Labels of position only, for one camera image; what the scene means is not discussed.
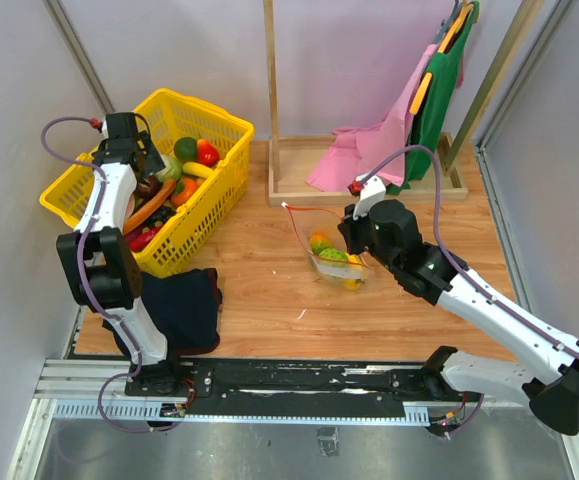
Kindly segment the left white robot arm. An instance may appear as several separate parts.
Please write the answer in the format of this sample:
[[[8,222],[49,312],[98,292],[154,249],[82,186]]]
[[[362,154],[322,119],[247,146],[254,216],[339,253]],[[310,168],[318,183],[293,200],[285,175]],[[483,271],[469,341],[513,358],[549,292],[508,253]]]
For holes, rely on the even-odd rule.
[[[57,252],[74,300],[99,313],[126,350],[126,395],[172,396],[183,371],[142,301],[142,273],[123,234],[137,177],[164,164],[142,115],[112,113],[89,123],[102,135],[87,164],[93,187],[73,232],[58,237]]]

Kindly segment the green custard apple toy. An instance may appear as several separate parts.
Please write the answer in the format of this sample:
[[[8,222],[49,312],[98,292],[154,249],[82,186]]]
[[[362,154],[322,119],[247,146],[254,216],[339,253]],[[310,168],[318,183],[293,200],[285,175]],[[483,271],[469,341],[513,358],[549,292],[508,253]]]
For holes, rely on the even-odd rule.
[[[334,267],[344,267],[349,263],[347,254],[334,247],[323,250],[318,257],[323,264]]]

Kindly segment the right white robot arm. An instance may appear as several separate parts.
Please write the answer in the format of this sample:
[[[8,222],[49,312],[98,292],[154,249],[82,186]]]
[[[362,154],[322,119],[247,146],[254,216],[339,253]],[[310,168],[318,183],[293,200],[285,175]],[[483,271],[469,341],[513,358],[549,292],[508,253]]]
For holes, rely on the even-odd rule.
[[[407,293],[475,325],[515,357],[503,362],[441,346],[426,361],[424,392],[496,397],[530,409],[552,430],[579,433],[579,339],[502,295],[441,243],[423,240],[415,215],[398,200],[348,205],[338,226],[347,250],[367,253]]]

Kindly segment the orange fruit toy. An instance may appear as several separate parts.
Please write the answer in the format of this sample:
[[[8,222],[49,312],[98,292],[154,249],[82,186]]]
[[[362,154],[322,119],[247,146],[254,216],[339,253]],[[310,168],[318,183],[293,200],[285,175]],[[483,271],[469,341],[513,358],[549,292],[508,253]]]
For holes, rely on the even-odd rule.
[[[319,256],[323,250],[332,247],[329,238],[321,232],[313,233],[308,239],[309,247],[314,255]]]

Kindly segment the clear zip top bag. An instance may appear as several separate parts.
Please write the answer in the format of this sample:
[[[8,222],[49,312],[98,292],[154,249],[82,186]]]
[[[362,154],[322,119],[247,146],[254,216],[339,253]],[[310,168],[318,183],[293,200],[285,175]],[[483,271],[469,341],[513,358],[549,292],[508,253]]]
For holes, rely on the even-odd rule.
[[[360,291],[370,279],[370,269],[359,255],[347,252],[338,231],[342,218],[322,207],[302,207],[283,202],[293,232],[309,265],[324,281],[347,291]]]

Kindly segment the yellow banana bunch toy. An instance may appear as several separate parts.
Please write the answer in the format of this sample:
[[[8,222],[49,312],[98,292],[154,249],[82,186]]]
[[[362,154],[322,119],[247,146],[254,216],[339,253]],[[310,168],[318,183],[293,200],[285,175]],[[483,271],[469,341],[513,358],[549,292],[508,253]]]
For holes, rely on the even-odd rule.
[[[346,254],[346,257],[348,262],[346,273],[348,277],[344,279],[343,285],[347,290],[357,291],[366,283],[368,267],[358,255]]]

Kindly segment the purple mangosteen toy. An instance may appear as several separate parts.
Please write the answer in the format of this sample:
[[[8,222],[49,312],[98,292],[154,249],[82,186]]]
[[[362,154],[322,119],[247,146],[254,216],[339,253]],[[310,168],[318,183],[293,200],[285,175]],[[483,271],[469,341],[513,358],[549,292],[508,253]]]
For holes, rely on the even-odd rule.
[[[134,195],[142,200],[150,200],[160,191],[161,186],[161,182],[155,176],[142,178],[136,185]]]

